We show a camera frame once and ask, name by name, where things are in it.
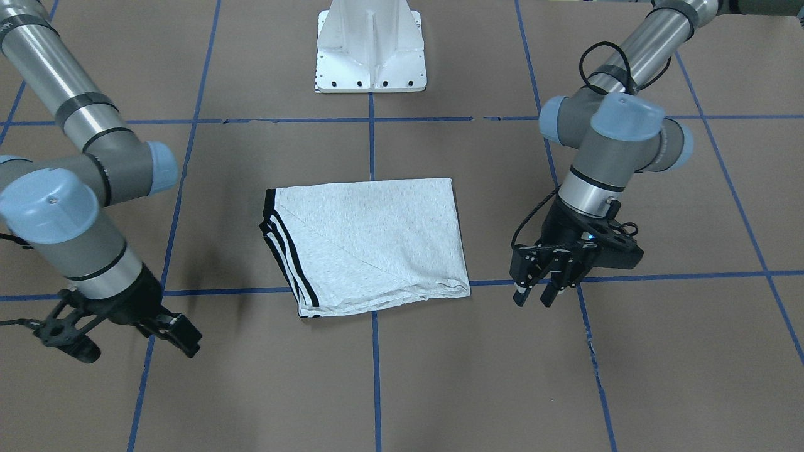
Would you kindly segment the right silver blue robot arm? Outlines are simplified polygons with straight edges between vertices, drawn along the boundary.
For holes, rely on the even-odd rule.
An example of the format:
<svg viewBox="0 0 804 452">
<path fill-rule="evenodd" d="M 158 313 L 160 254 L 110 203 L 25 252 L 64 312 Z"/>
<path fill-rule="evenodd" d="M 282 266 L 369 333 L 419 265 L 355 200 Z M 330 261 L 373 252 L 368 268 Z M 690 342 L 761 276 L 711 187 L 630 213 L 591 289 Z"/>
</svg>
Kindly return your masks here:
<svg viewBox="0 0 804 452">
<path fill-rule="evenodd" d="M 35 163 L 2 157 L 4 239 L 36 250 L 68 281 L 44 320 L 15 320 L 83 363 L 103 321 L 170 342 L 187 357 L 201 332 L 163 306 L 163 286 L 103 209 L 173 188 L 170 148 L 141 141 L 77 62 L 38 1 L 2 2 L 2 54 L 53 115 L 78 154 Z"/>
</svg>

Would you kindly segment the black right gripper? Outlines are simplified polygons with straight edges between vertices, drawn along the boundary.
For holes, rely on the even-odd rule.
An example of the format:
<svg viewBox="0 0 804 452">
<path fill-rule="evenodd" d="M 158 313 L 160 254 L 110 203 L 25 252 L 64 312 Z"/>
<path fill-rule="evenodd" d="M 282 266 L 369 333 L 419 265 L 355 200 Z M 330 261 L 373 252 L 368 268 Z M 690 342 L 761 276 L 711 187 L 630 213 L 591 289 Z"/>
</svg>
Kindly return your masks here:
<svg viewBox="0 0 804 452">
<path fill-rule="evenodd" d="M 117 325 L 140 326 L 155 332 L 160 340 L 167 341 L 188 358 L 196 356 L 200 349 L 201 332 L 181 313 L 174 313 L 163 306 L 163 287 L 146 264 L 131 283 L 102 283 L 83 281 L 82 295 L 88 300 L 88 310 Z"/>
</svg>

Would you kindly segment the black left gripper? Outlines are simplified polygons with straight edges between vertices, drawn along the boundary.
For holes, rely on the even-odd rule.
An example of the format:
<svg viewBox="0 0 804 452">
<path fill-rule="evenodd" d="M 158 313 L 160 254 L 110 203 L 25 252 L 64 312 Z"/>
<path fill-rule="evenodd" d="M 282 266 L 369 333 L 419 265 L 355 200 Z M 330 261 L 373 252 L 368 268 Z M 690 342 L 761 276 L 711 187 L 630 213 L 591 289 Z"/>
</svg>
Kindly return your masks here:
<svg viewBox="0 0 804 452">
<path fill-rule="evenodd" d="M 592 263 L 597 252 L 594 239 L 622 235 L 622 224 L 616 220 L 620 202 L 609 204 L 606 214 L 597 218 L 575 212 L 562 200 L 555 200 L 538 240 L 520 244 L 520 232 L 545 204 L 546 200 L 537 204 L 511 238 L 510 275 L 515 285 L 512 299 L 519 307 L 525 305 L 531 290 L 542 279 L 548 283 L 540 301 L 543 306 L 551 307 L 558 294 L 566 287 L 575 287 L 594 269 Z"/>
</svg>

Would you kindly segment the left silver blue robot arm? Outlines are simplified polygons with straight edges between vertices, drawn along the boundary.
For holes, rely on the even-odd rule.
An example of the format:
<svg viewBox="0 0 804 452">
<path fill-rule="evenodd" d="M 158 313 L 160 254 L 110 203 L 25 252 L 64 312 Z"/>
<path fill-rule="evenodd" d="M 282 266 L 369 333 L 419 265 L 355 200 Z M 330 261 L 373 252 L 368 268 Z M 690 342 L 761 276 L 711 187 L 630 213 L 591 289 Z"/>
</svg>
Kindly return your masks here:
<svg viewBox="0 0 804 452">
<path fill-rule="evenodd" d="M 540 112 L 543 137 L 577 153 L 563 183 L 543 200 L 550 209 L 539 239 L 520 244 L 517 235 L 512 237 L 510 275 L 517 306 L 542 279 L 540 301 L 549 307 L 594 268 L 634 269 L 640 263 L 638 226 L 616 219 L 621 195 L 634 174 L 671 171 L 694 151 L 686 126 L 639 97 L 664 74 L 672 55 L 721 15 L 801 13 L 801 1 L 654 1 L 623 43 L 590 47 L 614 53 L 591 73 L 580 61 L 583 86 L 571 97 L 551 98 Z"/>
</svg>

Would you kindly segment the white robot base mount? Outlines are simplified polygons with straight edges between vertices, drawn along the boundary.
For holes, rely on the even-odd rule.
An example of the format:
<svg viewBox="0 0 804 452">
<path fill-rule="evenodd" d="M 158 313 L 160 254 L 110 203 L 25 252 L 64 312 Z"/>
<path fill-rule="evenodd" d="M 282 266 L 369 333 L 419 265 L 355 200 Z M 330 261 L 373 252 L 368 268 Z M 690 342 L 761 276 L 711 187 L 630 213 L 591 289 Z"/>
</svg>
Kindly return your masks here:
<svg viewBox="0 0 804 452">
<path fill-rule="evenodd" d="M 420 13 L 407 1 L 333 1 L 318 13 L 314 88 L 320 94 L 426 89 Z"/>
</svg>

